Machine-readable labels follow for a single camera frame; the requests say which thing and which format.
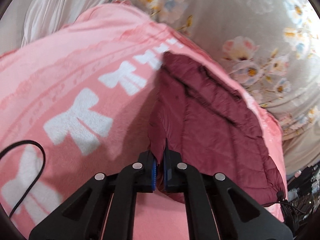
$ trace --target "pink fleece fabric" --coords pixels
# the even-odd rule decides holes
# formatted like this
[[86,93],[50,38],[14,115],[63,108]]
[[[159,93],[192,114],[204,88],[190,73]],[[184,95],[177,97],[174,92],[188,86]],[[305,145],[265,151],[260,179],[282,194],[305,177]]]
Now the pink fleece fabric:
[[[186,54],[238,90],[257,116],[284,184],[277,121],[196,45],[127,3],[84,12],[59,32],[0,57],[0,149],[32,139],[46,151],[39,181],[12,217],[31,229],[97,172],[111,175],[148,148],[162,53]],[[0,162],[0,202],[7,213],[41,168],[41,153],[23,146]],[[283,220],[280,207],[268,210]],[[185,207],[138,194],[134,239],[187,239]]]

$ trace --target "black wires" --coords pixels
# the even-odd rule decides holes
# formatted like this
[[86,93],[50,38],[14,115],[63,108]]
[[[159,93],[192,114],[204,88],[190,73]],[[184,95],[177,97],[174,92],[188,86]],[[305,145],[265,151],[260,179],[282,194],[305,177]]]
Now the black wires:
[[18,206],[22,203],[22,201],[24,200],[24,198],[26,197],[26,195],[29,193],[29,191],[32,189],[32,187],[34,186],[34,184],[37,182],[37,180],[40,178],[43,170],[44,170],[44,166],[45,166],[45,152],[43,147],[32,140],[24,140],[24,141],[20,141],[20,142],[16,142],[13,143],[12,145],[8,146],[6,149],[4,149],[2,152],[0,152],[0,160],[3,158],[3,156],[5,156],[8,152],[10,152],[12,149],[14,149],[15,147],[21,146],[21,145],[25,145],[25,144],[33,144],[35,146],[37,146],[40,151],[42,152],[43,155],[43,163],[42,163],[42,167],[41,170],[39,171],[38,175],[36,176],[36,178],[33,180],[33,182],[30,184],[30,186],[27,188],[27,190],[25,191],[25,193],[23,194],[23,196],[20,198],[20,200],[17,202],[17,204],[13,207],[12,211],[9,214],[9,218],[12,217],[12,215],[14,214],[14,212],[17,210]]

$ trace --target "black cord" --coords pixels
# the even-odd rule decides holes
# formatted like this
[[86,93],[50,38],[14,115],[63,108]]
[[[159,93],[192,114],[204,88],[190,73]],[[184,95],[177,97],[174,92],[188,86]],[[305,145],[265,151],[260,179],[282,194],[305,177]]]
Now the black cord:
[[288,205],[288,206],[292,207],[293,209],[295,209],[295,210],[299,211],[300,213],[302,213],[302,214],[306,214],[305,212],[301,211],[300,209],[298,209],[298,208],[296,208],[296,207],[294,207],[294,206],[292,206],[291,204],[286,203],[286,202],[279,202],[279,201],[277,201],[277,202],[270,202],[270,203],[265,203],[263,206],[266,206],[266,205],[273,205],[273,204],[283,204],[283,205]]
[[12,211],[9,214],[9,218],[12,217],[12,215],[14,214],[14,212],[17,210],[18,206],[22,203],[22,201],[24,200],[24,198],[27,196],[27,194],[29,193],[29,191],[31,190],[31,188],[34,186],[34,184],[37,182],[37,180],[40,178],[43,170],[44,170],[44,166],[45,166],[45,152],[43,147],[32,140],[24,140],[24,141],[20,141],[20,142],[16,142],[13,143],[12,145],[8,146],[6,149],[4,149],[2,152],[0,152],[0,160],[2,159],[3,156],[5,156],[8,152],[10,152],[12,149],[14,149],[15,147],[24,145],[24,144],[33,144],[35,146],[37,146],[40,151],[42,152],[43,155],[43,163],[42,163],[42,167],[41,170],[39,171],[38,175],[36,176],[36,178],[33,180],[33,182],[30,184],[30,186],[27,188],[27,190],[25,191],[25,193],[23,194],[23,196],[20,198],[20,200],[17,202],[17,204],[13,207]]

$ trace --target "beige floral fabric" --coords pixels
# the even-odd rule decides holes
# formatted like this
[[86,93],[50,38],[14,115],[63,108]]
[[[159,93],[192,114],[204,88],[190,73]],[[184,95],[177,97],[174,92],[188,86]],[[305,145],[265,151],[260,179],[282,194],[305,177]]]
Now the beige floral fabric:
[[283,140],[320,117],[320,19],[308,0],[131,0],[179,30],[270,111]]

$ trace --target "maroon quilted fabric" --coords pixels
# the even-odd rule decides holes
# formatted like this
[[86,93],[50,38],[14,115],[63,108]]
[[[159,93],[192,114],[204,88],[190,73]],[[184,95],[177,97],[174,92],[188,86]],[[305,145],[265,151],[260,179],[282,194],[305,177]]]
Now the maroon quilted fabric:
[[201,173],[226,174],[258,203],[285,192],[259,121],[240,93],[185,55],[164,53],[149,139],[158,162],[165,140]]

